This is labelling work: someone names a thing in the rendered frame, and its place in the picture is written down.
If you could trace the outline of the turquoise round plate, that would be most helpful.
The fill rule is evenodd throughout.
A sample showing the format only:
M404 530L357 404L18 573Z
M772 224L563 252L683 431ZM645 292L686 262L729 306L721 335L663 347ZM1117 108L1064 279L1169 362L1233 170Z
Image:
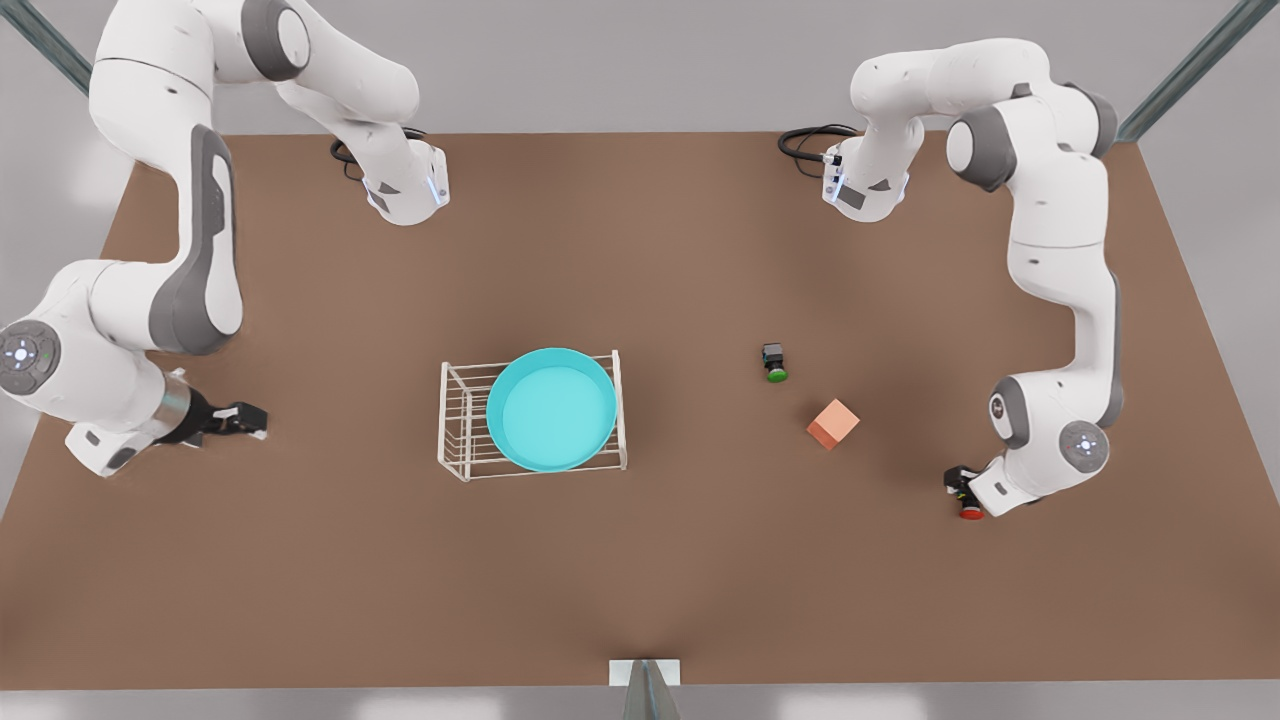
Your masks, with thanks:
M611 374L572 348L539 348L495 378L486 428L500 454L530 471L567 471L598 455L614 430Z

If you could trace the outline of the orange cube block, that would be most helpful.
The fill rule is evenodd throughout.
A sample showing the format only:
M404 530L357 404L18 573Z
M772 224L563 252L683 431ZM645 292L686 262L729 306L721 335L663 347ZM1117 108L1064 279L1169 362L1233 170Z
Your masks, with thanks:
M860 418L838 398L829 404L808 424L806 432L823 448L831 451L860 423Z

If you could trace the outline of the silver frame post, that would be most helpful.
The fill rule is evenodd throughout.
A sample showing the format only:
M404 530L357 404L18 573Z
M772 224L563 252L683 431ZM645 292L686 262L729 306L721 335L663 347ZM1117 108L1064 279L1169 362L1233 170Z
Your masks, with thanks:
M70 81L77 90L88 96L92 73L91 63L86 60L31 0L0 0L0 17Z
M1138 142L1276 6L1280 6L1280 0L1236 0L1215 27L1124 119L1119 126L1116 141Z
M614 659L609 661L611 687L627 688L622 720L681 720L669 692L681 684L677 659Z

